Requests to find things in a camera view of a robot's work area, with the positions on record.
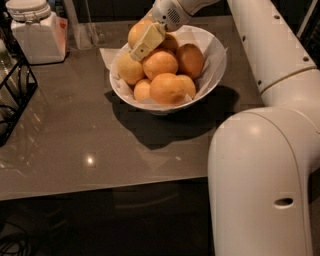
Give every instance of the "white paper liner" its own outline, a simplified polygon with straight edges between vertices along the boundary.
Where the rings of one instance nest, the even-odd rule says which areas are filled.
[[[136,108],[150,111],[153,114],[167,114],[194,104],[217,86],[226,69],[227,49],[223,47],[214,35],[197,27],[183,26],[178,31],[173,32],[173,34],[177,37],[180,46],[187,43],[196,44],[205,57],[201,76],[194,80],[197,88],[194,99],[191,99],[187,95],[185,102],[176,107],[159,105],[151,98],[141,102],[136,101],[133,97],[132,89],[119,77],[117,71],[119,57],[125,51],[130,50],[128,44],[126,44],[121,49],[100,49],[106,68],[110,70],[111,86],[122,100]]]

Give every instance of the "bowl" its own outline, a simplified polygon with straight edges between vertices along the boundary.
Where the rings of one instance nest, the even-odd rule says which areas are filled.
[[[136,101],[133,97],[133,90],[123,79],[119,77],[117,72],[117,62],[119,57],[125,51],[130,50],[128,44],[125,44],[117,52],[111,63],[109,73],[111,87],[120,99],[137,109],[147,111],[151,114],[167,115],[192,106],[199,100],[206,97],[218,85],[227,66],[226,49],[219,39],[204,29],[188,25],[182,26],[172,34],[174,34],[178,39],[179,46],[187,43],[196,44],[205,57],[205,64],[202,73],[200,77],[194,80],[194,83],[198,88],[194,99],[188,100],[186,98],[182,105],[170,107],[159,105],[151,99],[147,99],[143,102]]]

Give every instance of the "white plastic container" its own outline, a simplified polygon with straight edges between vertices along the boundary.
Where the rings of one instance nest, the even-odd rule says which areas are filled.
[[[51,12],[46,0],[10,0],[11,30],[30,64],[62,62],[67,20]]]

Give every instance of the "countertop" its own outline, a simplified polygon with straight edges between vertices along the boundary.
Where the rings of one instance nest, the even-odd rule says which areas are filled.
[[[106,47],[124,45],[129,25],[102,24]],[[262,101],[232,17],[194,18],[190,25],[228,48],[227,69],[205,99],[168,116],[121,102],[99,47],[32,66],[39,88],[0,148],[0,200],[206,177],[215,130]]]

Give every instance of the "black wire rack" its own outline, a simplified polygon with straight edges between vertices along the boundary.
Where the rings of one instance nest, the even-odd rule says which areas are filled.
[[[6,144],[37,87],[29,63],[18,58],[0,84],[0,147]]]

